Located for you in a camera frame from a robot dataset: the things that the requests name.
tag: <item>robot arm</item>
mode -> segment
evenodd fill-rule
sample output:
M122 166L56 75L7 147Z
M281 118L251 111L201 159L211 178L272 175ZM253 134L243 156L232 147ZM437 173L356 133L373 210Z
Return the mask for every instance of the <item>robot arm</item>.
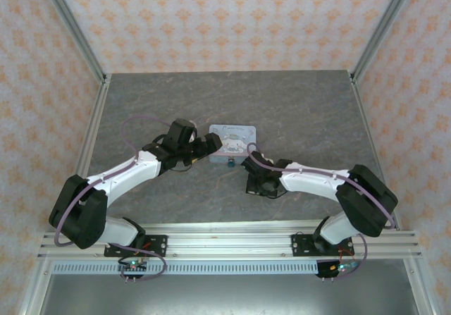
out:
M330 171L283 159L272 164L259 152L252 152L242 166L249 173L248 193L275 198L285 192L307 192L341 205L343 211L325 218L314 233L314 246L320 252L359 233L371 237L381 234L388 220L386 214L355 186L366 190L387 214L397 205L396 196L366 166Z
M135 158L86 179L74 175L67 179L50 214L50 224L57 228L66 209L88 185L87 193L74 205L64 221L61 232L79 248L85 249L95 242L132 245L141 248L144 230L135 222L109 218L106 210L122 194L146 180L151 180L174 168L179 161L186 166L221 148L221 140L214 133L197 137L194 125L186 120L175 120L167 135L145 145Z

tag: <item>black bracket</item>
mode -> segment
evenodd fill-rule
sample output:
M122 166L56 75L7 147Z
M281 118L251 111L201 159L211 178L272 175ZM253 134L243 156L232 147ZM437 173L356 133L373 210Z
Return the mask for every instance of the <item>black bracket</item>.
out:
M313 234L293 234L291 235L291 249L294 257L338 257L338 247L348 250L354 255L354 245L352 244L352 238L344 239L338 245L330 246L323 252L315 247ZM346 251L343 251L344 257L350 257L351 255Z
M145 235L144 237L144 247L143 249L160 255L161 257L166 256L166 250L168 248L168 236L167 235ZM105 246L104 251L105 257L145 257L146 254L141 252L132 252L130 250L125 250L114 245Z

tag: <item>gray stone surface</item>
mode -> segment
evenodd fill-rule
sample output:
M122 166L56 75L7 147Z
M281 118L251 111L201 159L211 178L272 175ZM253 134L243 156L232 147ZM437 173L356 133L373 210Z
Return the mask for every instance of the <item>gray stone surface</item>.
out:
M346 71L115 74L111 79L89 174L132 156L119 135L129 115L185 118L199 135L211 124L254 125L266 157L307 166L377 171ZM126 135L141 147L167 127L135 121ZM335 202L307 193L272 200L245 194L247 173L203 159L187 173L167 172L120 197L114 217L138 223L264 221L323 218Z

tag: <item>patterned wallpaper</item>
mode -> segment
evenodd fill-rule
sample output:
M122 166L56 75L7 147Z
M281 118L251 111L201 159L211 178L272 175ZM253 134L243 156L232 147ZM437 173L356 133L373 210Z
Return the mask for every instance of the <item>patterned wallpaper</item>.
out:
M385 177L400 198L402 224L419 230L446 309L451 309L450 75L451 0L409 0L359 84Z
M98 84L50 0L0 0L0 303L17 314Z
M107 73L352 70L390 0L67 0Z

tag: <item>orange patterned wall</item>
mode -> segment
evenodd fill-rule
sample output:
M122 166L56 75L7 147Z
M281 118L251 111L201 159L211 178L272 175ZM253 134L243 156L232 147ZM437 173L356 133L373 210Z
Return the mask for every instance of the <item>orange patterned wall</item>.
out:
M451 309L450 75L451 0L409 0L359 84L385 178L400 198L403 226L419 230L446 309Z
M0 303L17 314L97 81L50 0L0 0Z
M390 0L67 0L107 73L352 70Z

